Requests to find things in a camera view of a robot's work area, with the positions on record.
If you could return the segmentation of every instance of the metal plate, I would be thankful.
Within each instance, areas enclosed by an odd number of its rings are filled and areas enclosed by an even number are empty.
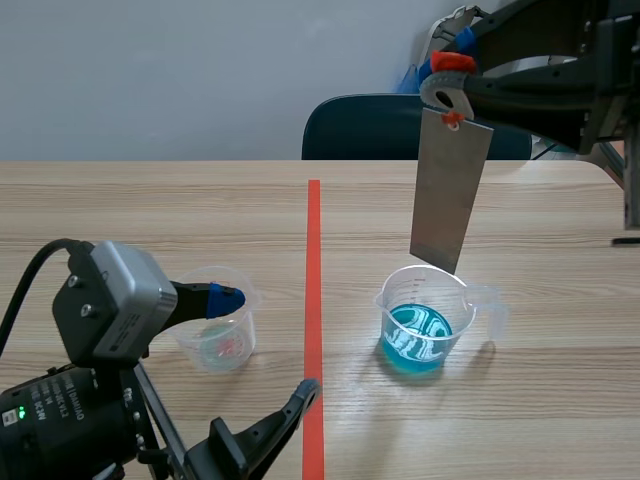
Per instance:
[[[422,112],[410,253],[454,274],[493,129],[464,121],[453,131],[441,115]]]

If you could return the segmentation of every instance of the measuring cup handle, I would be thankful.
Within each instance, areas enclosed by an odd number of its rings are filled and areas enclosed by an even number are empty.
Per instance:
[[[486,286],[470,286],[465,291],[469,305],[477,309],[477,314],[487,318],[487,336],[496,341],[504,337],[509,319],[509,308],[502,303],[500,290]]]
[[[486,310],[489,317],[487,321],[487,337],[494,342],[502,340],[509,320],[509,308],[502,303],[485,305],[482,308]]]

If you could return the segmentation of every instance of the screw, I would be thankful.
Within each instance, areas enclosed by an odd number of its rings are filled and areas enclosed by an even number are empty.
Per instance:
[[[69,285],[69,288],[79,287],[80,279],[78,278],[77,275],[71,275],[69,277],[69,280],[67,281],[67,285]]]
[[[80,316],[82,318],[91,317],[94,313],[95,309],[93,308],[93,305],[89,305],[88,303],[85,303],[80,309]]]

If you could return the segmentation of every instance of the measuring cup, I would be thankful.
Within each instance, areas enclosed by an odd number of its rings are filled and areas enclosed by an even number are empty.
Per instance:
[[[375,298],[382,311],[381,343],[400,370],[424,372],[442,365],[460,336],[483,314],[488,336],[499,339],[508,309],[491,287],[470,287],[431,265],[401,268]]]
[[[217,283],[240,289],[245,296],[242,308],[225,317],[184,322],[167,330],[198,370],[225,372],[247,361],[256,345],[253,310],[260,294],[249,279],[230,267],[203,267],[177,280],[180,283]]]

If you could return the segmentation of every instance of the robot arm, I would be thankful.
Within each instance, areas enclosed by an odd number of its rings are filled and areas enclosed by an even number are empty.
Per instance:
[[[587,154],[625,140],[625,226],[640,229],[640,0],[518,0],[458,34],[443,51],[474,58],[476,74],[419,72],[429,104],[531,131]],[[576,59],[498,78],[505,63]]]

